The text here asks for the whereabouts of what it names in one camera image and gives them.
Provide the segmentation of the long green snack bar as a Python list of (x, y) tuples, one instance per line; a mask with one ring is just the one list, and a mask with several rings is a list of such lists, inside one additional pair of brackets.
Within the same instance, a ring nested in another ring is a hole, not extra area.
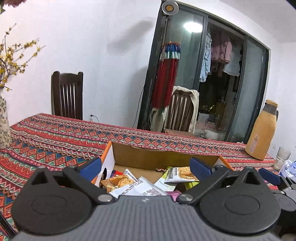
[[(168, 174), (168, 171), (170, 168), (171, 167), (168, 167), (166, 172), (154, 184), (155, 186), (159, 187), (161, 190), (163, 190), (165, 192), (174, 191), (175, 188), (177, 187), (177, 185), (179, 184), (179, 183), (165, 183), (165, 178), (167, 177), (167, 174)], [(195, 185), (199, 184), (199, 181), (198, 182), (187, 182), (187, 183), (183, 183), (183, 184), (185, 185), (185, 188), (188, 190), (188, 189), (194, 187)]]

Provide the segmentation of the oat crisp pack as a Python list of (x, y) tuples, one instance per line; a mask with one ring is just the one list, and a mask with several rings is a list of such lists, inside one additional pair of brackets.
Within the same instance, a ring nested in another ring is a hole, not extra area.
[(107, 190), (107, 193), (109, 193), (128, 184), (133, 184), (136, 181), (136, 178), (133, 178), (132, 176), (129, 176), (127, 174), (123, 174), (111, 177), (106, 180), (101, 180), (100, 186), (104, 187)]
[(124, 185), (122, 187), (118, 187), (111, 192), (115, 198), (118, 198), (121, 195), (127, 196), (167, 196), (168, 194), (152, 184), (144, 177), (140, 177), (138, 179), (130, 172), (129, 169), (125, 169), (124, 174), (127, 174), (128, 178), (131, 178), (134, 182), (131, 184)]
[(187, 183), (198, 181), (198, 178), (191, 172), (190, 167), (171, 167), (165, 178), (165, 183)]

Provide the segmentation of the pink snack pack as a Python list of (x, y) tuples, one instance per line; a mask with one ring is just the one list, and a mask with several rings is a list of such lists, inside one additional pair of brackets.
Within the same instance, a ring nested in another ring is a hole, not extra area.
[(174, 202), (176, 202), (177, 197), (182, 194), (179, 190), (167, 191), (166, 193), (173, 199)]

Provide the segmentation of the white blue tissue pack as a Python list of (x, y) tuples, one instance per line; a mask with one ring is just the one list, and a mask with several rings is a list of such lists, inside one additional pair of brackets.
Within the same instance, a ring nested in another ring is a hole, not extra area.
[(290, 160), (284, 161), (280, 171), (279, 175), (284, 178), (290, 178), (294, 182), (296, 182), (296, 163), (292, 162)]

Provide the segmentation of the drinking glass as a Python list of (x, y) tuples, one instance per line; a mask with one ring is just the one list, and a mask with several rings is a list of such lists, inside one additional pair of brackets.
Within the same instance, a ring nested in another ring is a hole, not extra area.
[(280, 146), (276, 154), (274, 169), (276, 171), (279, 171), (283, 166), (284, 162), (289, 159), (290, 155), (291, 155), (291, 152), (288, 149)]

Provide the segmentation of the patterned red tablecloth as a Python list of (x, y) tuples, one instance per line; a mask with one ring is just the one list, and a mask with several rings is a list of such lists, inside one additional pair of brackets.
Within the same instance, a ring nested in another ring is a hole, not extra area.
[(244, 144), (209, 141), (133, 128), (37, 114), (10, 128), (12, 144), (1, 150), (1, 209), (16, 240), (204, 240), (202, 221), (191, 206), (170, 196), (127, 196), (93, 204), (70, 188), (63, 169), (101, 158), (107, 144), (221, 156), (231, 170), (265, 168)]

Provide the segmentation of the orange pumpkin cardboard box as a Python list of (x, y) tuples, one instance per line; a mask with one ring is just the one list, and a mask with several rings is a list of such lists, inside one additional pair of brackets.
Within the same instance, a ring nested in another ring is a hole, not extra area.
[(123, 172), (129, 169), (137, 178), (144, 177), (155, 183), (161, 173), (156, 169), (165, 169), (168, 166), (189, 166), (191, 158), (198, 158), (209, 166), (224, 165), (231, 169), (229, 163), (221, 156), (193, 155), (175, 151), (143, 149), (129, 145), (109, 142), (101, 156), (102, 166), (98, 175), (91, 181), (96, 186), (100, 181), (111, 176), (113, 170)]

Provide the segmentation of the orange thermos jug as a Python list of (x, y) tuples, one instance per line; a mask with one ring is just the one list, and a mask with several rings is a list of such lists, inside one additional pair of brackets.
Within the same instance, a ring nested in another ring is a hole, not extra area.
[(273, 139), (278, 120), (278, 104), (267, 99), (257, 117), (245, 151), (258, 160), (264, 160)]

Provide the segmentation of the chair with beige cloth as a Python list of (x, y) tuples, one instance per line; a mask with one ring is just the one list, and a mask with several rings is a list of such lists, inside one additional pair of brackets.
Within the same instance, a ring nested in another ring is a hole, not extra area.
[(164, 124), (165, 133), (194, 134), (199, 107), (199, 92), (174, 86), (171, 102), (167, 108)]

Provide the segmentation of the dark wooden chair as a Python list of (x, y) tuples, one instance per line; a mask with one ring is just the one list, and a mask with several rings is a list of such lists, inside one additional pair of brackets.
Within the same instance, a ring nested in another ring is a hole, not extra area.
[(53, 72), (51, 76), (53, 114), (83, 120), (83, 72)]

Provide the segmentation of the hanging blue shirt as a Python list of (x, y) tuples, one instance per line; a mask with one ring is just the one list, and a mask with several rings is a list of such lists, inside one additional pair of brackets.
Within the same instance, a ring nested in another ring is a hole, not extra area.
[(206, 35), (203, 61), (201, 66), (201, 73), (199, 77), (200, 82), (206, 81), (207, 75), (211, 69), (211, 44), (212, 44), (212, 38), (211, 38), (210, 29), (208, 29), (207, 35)]

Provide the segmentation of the red tassel hanging decoration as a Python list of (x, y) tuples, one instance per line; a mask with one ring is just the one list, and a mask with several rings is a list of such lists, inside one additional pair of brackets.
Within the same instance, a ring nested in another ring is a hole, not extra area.
[(162, 45), (152, 92), (152, 108), (166, 108), (170, 104), (180, 56), (180, 43), (169, 42)]

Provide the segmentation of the hanging pink jacket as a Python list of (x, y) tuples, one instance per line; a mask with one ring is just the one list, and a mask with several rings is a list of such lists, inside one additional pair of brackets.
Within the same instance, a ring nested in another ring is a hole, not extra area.
[(211, 44), (211, 60), (228, 64), (231, 60), (232, 43), (230, 38), (224, 33), (213, 35)]

